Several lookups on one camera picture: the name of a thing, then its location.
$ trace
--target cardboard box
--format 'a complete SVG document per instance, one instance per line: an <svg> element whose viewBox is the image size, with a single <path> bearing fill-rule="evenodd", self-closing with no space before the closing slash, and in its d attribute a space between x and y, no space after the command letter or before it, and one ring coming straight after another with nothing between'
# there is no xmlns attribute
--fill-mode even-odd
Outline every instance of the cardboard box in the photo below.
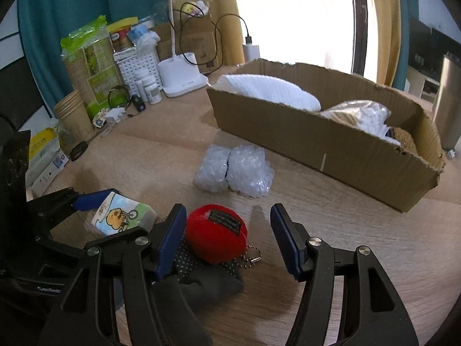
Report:
<svg viewBox="0 0 461 346"><path fill-rule="evenodd" d="M184 53L193 52L197 63L200 65L200 73L208 73L218 67L218 58L216 55L216 46L214 40L214 25L211 23L211 16L208 14L203 18L190 18L186 21L183 18L183 35L181 38L181 47ZM179 22L176 23L176 54L181 53L179 48ZM154 31L160 36L161 41L157 44L157 53L160 61L171 57L171 27L170 23L164 23L154 28Z"/></svg>
<svg viewBox="0 0 461 346"><path fill-rule="evenodd" d="M288 80L316 96L322 110L353 99L382 103L392 111L386 124L410 132L419 156L315 113L208 89L222 130L317 169L403 212L439 183L444 161L437 129L420 105L397 90L303 63L258 60L235 73Z"/></svg>
<svg viewBox="0 0 461 346"><path fill-rule="evenodd" d="M56 152L53 161L45 168L31 186L35 196L42 196L56 176L62 172L64 165L69 162L68 157L61 150Z"/></svg>

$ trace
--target red ball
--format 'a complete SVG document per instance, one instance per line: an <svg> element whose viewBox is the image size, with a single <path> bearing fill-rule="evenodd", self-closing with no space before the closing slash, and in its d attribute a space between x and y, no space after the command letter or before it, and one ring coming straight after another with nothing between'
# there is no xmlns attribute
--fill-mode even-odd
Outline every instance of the red ball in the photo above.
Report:
<svg viewBox="0 0 461 346"><path fill-rule="evenodd" d="M218 264L245 253L248 231L241 217L225 206L209 204L187 218L186 241L198 258Z"/></svg>

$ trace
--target white basket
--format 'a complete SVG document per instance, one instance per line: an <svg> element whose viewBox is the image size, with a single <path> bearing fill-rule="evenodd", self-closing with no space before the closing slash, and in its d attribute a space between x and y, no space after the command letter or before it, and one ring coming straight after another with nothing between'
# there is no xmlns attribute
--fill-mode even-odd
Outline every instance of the white basket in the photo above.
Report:
<svg viewBox="0 0 461 346"><path fill-rule="evenodd" d="M153 47L151 50L144 50L143 52L137 53L127 59L118 61L118 53L114 54L114 59L117 62L117 65L122 73L122 78L124 84L128 86L130 95L139 95L138 88L136 86L136 77L135 72L143 68L149 69L149 75L155 77L157 81L158 88L163 89L162 80L160 79L160 74L158 73L158 55L157 50Z"/></svg>

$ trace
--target window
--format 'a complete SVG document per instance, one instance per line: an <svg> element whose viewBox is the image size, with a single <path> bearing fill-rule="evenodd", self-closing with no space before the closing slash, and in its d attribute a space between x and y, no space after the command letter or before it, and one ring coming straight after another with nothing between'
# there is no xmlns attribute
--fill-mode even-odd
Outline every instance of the window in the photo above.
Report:
<svg viewBox="0 0 461 346"><path fill-rule="evenodd" d="M354 0L237 0L237 4L262 58L352 71Z"/></svg>
<svg viewBox="0 0 461 346"><path fill-rule="evenodd" d="M368 6L368 30L365 71L363 77L373 82L377 79L377 16L373 0L366 0Z"/></svg>

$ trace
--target metal screw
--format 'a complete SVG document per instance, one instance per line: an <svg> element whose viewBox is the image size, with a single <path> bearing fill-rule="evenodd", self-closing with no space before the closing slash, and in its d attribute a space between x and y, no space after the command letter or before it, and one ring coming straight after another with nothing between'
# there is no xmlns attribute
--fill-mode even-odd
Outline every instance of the metal screw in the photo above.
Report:
<svg viewBox="0 0 461 346"><path fill-rule="evenodd" d="M144 246L144 245L146 245L148 242L149 242L149 238L147 238L147 237L139 237L139 238L136 238L136 240L135 240L135 243L136 243L138 246Z"/></svg>
<svg viewBox="0 0 461 346"><path fill-rule="evenodd" d="M371 251L368 247L366 247L366 246L360 246L360 247L359 247L359 253L361 253L362 255L367 256L367 255L370 255L371 252L372 252L372 251Z"/></svg>
<svg viewBox="0 0 461 346"><path fill-rule="evenodd" d="M99 253L99 248L97 247L90 247L87 251L89 256L96 256Z"/></svg>
<svg viewBox="0 0 461 346"><path fill-rule="evenodd" d="M322 244L322 240L319 237L312 237L309 239L309 244L312 246L320 246Z"/></svg>

